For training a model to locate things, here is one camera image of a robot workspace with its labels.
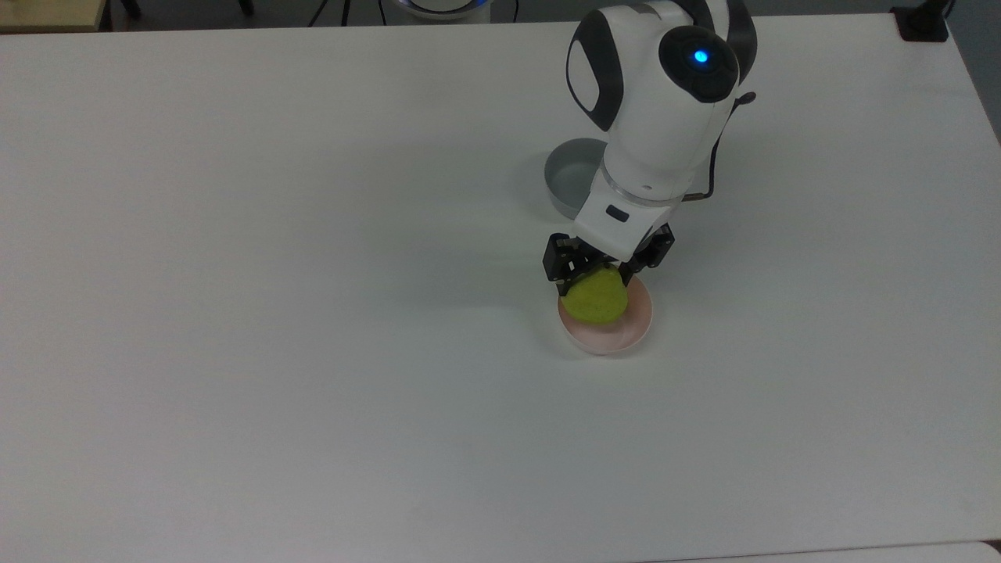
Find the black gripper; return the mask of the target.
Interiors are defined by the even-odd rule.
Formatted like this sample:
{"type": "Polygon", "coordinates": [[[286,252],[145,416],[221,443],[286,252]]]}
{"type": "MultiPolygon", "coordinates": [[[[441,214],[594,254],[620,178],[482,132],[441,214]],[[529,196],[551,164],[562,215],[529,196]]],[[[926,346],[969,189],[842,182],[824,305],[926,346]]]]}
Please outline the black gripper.
{"type": "Polygon", "coordinates": [[[660,266],[675,241],[671,227],[665,224],[641,242],[629,259],[615,259],[581,238],[553,234],[544,250],[544,272],[547,280],[555,285],[578,285],[598,267],[611,266],[618,271],[622,285],[629,288],[637,272],[660,266]]]}

